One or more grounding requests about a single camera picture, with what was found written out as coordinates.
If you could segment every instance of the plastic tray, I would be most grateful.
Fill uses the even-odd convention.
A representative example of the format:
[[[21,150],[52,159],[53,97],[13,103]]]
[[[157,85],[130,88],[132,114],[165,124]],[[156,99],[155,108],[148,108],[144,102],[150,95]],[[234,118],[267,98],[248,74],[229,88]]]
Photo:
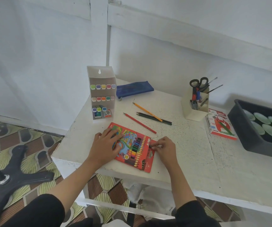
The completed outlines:
[[[272,136],[267,132],[260,135],[243,109],[249,111],[251,114],[260,113],[269,117],[272,116],[272,108],[235,99],[235,106],[228,114],[245,150],[272,157]],[[264,123],[256,117],[253,122],[265,127]]]

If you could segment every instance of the pen holder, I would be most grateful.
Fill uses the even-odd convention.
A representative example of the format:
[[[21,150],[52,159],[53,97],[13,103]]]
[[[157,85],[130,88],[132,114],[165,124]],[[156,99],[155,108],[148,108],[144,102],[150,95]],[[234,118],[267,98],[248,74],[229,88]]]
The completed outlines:
[[[201,103],[198,103],[199,110],[194,110],[190,106],[190,99],[192,98],[192,93],[193,89],[189,87],[187,89],[186,94],[183,96],[181,100],[183,115],[186,119],[201,121],[209,112],[209,99],[206,101],[204,105],[202,105],[202,107],[200,107]],[[200,97],[202,97],[203,102],[206,98],[209,98],[209,94],[201,92]]]

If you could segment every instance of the table surface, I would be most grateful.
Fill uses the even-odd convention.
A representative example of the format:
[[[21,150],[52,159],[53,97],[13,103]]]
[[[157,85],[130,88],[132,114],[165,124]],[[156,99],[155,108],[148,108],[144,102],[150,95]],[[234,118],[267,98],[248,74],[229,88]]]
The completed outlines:
[[[117,79],[117,85],[128,82]],[[183,117],[181,97],[160,91],[116,98],[113,122],[145,134],[154,140],[168,136],[176,143],[179,165],[196,196],[241,207],[272,213],[272,157],[246,151],[234,141],[209,133],[206,120]],[[132,102],[150,110],[173,125],[145,119]],[[94,134],[108,127],[110,119],[92,119],[90,98],[81,109],[70,130],[53,153],[53,158],[81,164],[88,156]],[[145,129],[123,112],[157,131]],[[171,189],[169,174],[155,154],[150,173],[112,160],[97,173]]]

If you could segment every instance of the pencil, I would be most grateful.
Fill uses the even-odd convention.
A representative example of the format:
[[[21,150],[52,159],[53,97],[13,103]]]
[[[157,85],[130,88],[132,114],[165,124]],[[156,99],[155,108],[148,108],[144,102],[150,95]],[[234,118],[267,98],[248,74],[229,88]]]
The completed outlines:
[[[148,126],[145,126],[143,123],[139,122],[137,119],[134,119],[132,116],[129,116],[128,114],[124,113],[125,116],[129,117],[130,119],[134,120],[135,122],[139,123],[140,125],[142,125],[143,127],[145,127],[146,129],[150,130],[151,132],[157,134],[156,131],[154,131],[153,129],[149,128]]]
[[[135,106],[139,107],[140,109],[144,110],[146,113],[149,113],[151,116],[154,116],[156,119],[158,119],[160,122],[162,122],[162,119],[158,118],[156,115],[152,114],[148,110],[145,110],[143,107],[139,106],[137,103],[133,103]]]
[[[143,113],[141,113],[141,112],[136,112],[136,115],[141,116],[141,117],[144,117],[144,118],[147,118],[147,119],[151,119],[151,120],[160,122],[160,121],[159,121],[158,119],[156,119],[154,116],[147,115],[147,114],[143,114]],[[166,120],[164,120],[164,119],[162,119],[162,122],[165,123],[165,124],[168,124],[168,125],[172,125],[172,122],[166,121]]]

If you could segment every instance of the right hand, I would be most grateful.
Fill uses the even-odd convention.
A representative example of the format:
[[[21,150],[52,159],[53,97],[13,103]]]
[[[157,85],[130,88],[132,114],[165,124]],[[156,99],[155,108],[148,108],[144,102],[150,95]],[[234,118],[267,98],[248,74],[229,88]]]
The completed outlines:
[[[150,144],[157,151],[162,163],[167,169],[178,165],[176,157],[176,145],[168,137],[163,137],[157,142]]]

